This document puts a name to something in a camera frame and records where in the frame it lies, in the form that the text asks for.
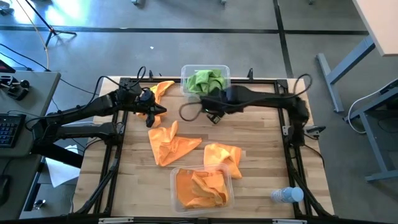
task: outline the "orange cloth in container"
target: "orange cloth in container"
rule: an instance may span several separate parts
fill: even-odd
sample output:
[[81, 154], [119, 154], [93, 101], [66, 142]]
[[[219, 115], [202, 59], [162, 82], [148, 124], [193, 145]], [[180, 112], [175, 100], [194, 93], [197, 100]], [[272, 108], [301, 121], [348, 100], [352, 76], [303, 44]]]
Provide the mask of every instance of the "orange cloth in container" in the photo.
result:
[[177, 129], [178, 123], [174, 121], [170, 128], [154, 128], [148, 131], [156, 165], [167, 166], [201, 143], [201, 138], [175, 136]]
[[177, 197], [185, 208], [210, 208], [228, 203], [222, 171], [180, 169], [176, 175]]
[[[168, 87], [170, 87], [171, 85], [174, 84], [174, 81], [164, 81], [161, 83], [158, 83], [156, 86], [152, 86], [150, 88], [150, 90], [152, 92], [154, 92], [155, 94], [155, 103], [160, 104], [160, 97], [164, 95], [164, 93], [166, 92], [166, 89]], [[152, 125], [152, 127], [156, 128], [161, 124], [161, 120], [160, 117], [166, 115], [166, 113], [162, 113], [162, 114], [158, 114], [155, 116], [155, 122]], [[139, 118], [143, 118], [143, 119], [147, 119], [147, 115], [146, 114], [142, 114], [142, 113], [137, 113], [137, 116]]]
[[231, 177], [240, 179], [242, 174], [238, 169], [242, 149], [236, 146], [227, 146], [220, 143], [209, 144], [205, 147], [204, 165], [224, 163], [228, 165]]

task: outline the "computer keyboard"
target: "computer keyboard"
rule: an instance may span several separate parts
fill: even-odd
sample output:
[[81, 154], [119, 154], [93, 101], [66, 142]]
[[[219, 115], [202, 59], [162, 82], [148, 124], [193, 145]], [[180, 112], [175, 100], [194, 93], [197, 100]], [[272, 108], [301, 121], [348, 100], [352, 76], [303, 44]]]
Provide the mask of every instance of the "computer keyboard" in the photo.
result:
[[26, 115], [0, 113], [0, 148], [13, 148], [24, 126]]

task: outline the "plastic bottle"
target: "plastic bottle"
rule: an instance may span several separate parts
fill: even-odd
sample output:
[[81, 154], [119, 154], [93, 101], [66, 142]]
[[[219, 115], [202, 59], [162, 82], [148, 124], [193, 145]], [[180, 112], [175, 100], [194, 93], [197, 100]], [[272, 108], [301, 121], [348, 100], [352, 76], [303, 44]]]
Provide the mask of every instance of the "plastic bottle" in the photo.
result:
[[271, 193], [271, 199], [277, 203], [301, 202], [303, 198], [304, 193], [300, 187], [286, 187], [274, 190]]

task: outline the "green cloth in container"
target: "green cloth in container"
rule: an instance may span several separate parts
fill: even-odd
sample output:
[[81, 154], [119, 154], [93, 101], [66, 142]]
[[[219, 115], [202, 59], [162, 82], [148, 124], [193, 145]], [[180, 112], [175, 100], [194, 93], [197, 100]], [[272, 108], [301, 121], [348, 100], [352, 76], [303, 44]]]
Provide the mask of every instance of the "green cloth in container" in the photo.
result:
[[200, 70], [187, 80], [187, 89], [190, 93], [207, 95], [214, 88], [226, 88], [226, 80], [221, 75], [220, 69]]

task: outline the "gray table surface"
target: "gray table surface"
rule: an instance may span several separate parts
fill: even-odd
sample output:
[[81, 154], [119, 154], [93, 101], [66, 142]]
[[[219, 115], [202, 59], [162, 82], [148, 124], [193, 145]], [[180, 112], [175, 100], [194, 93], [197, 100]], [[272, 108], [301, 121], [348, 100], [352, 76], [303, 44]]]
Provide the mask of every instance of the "gray table surface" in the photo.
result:
[[[0, 91], [0, 113], [20, 110], [37, 116], [45, 115], [61, 77], [61, 74], [56, 72], [16, 72], [15, 74], [0, 73], [0, 75], [12, 75], [19, 81], [28, 80], [30, 83], [29, 93], [21, 101], [15, 101], [5, 92]], [[7, 202], [0, 207], [0, 220], [18, 219], [25, 204], [41, 160], [40, 155], [29, 155], [32, 143], [32, 133], [23, 129], [15, 148], [0, 149], [1, 172], [6, 162], [12, 159], [4, 173], [11, 176], [11, 186]]]

